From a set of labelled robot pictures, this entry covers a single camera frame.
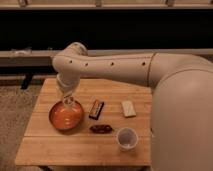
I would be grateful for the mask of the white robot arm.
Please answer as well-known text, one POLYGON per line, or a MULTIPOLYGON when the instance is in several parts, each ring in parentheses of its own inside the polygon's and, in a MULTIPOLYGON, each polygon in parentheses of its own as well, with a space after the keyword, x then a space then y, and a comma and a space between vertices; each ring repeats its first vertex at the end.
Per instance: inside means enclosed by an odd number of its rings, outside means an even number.
POLYGON ((83 75, 151 88, 151 170, 213 171, 213 62, 170 53, 90 57, 74 42, 52 65, 64 93, 83 75))

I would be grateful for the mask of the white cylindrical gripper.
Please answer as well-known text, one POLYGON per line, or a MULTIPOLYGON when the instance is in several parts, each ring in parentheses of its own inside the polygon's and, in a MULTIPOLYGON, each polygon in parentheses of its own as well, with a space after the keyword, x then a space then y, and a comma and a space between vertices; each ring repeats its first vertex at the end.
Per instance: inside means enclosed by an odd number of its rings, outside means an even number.
MULTIPOLYGON (((66 106, 67 105, 67 94, 72 94, 80 82, 80 77, 78 75, 65 75, 59 73, 56 76, 56 82, 58 84, 59 90, 64 95, 62 97, 62 103, 66 106)), ((75 104, 74 96, 69 97, 70 106, 75 104)))

